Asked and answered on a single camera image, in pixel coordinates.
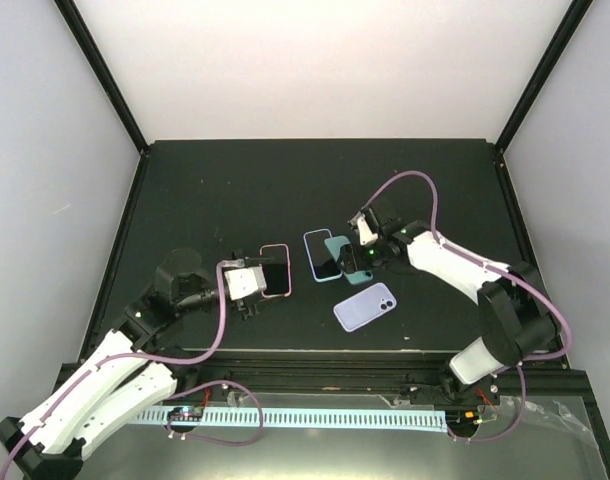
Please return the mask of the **lavender phone case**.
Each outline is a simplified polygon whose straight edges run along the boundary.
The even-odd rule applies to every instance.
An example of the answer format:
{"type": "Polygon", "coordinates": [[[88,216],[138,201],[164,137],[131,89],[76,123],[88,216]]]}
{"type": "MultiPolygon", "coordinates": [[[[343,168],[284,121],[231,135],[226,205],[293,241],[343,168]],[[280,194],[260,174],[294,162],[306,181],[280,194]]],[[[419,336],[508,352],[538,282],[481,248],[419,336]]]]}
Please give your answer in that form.
{"type": "Polygon", "coordinates": [[[376,283],[333,307],[333,313],[343,330],[354,332],[391,312],[397,300],[384,283],[376,283]]]}

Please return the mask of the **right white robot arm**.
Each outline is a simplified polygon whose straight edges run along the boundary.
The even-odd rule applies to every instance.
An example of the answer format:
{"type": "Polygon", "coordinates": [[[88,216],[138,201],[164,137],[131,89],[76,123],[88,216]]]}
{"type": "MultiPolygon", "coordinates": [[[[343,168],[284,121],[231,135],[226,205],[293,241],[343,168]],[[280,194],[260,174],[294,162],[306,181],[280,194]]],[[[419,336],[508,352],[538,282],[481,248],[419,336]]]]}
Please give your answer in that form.
{"type": "Polygon", "coordinates": [[[404,263],[440,279],[477,307],[479,337],[439,375],[441,394],[452,403],[464,402],[484,377],[542,357],[542,348],[569,333],[539,272],[525,262],[492,261],[448,240],[434,223],[407,223],[386,199],[366,204],[349,226],[355,238],[340,249],[342,272],[404,263]]]}

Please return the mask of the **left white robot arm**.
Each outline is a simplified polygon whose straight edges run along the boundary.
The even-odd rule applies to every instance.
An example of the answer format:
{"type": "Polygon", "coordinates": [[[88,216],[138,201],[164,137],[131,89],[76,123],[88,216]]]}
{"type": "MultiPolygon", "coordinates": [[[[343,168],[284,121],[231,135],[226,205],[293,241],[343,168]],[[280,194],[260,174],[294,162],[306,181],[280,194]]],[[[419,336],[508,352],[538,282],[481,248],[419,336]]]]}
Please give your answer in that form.
{"type": "Polygon", "coordinates": [[[199,388],[199,364],[220,346],[230,309],[248,317],[265,293],[268,258],[235,252],[203,267],[190,248],[171,251],[153,281],[116,319],[94,352],[50,397],[21,418],[0,422],[5,478],[17,466],[29,479],[73,479],[93,451],[144,409],[187,399],[199,388]],[[213,343],[194,355],[176,345],[183,319],[217,308],[213,343]]]}

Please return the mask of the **teal phone case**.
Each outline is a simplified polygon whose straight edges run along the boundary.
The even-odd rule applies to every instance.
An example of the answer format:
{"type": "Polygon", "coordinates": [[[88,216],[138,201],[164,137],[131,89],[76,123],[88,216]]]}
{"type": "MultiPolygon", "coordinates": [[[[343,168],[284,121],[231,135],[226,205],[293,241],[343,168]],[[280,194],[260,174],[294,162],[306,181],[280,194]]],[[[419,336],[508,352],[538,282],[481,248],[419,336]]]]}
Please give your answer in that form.
{"type": "MultiPolygon", "coordinates": [[[[334,237],[330,237],[328,239],[324,240],[324,245],[327,248],[328,252],[330,253],[332,259],[334,260],[336,266],[339,269],[339,266],[337,265],[337,259],[338,259],[338,255],[339,255],[339,248],[346,244],[346,243],[351,243],[350,240],[346,237],[346,236],[334,236],[334,237]]],[[[354,248],[354,254],[355,254],[355,258],[356,258],[356,263],[357,263],[357,272],[356,273],[342,273],[343,277],[347,280],[347,282],[350,285],[353,286],[357,286],[357,285],[361,285],[361,284],[365,284],[367,282],[370,282],[373,280],[373,274],[370,270],[366,270],[364,269],[365,264],[362,263],[359,260],[359,249],[353,244],[353,248],[354,248]]]]}

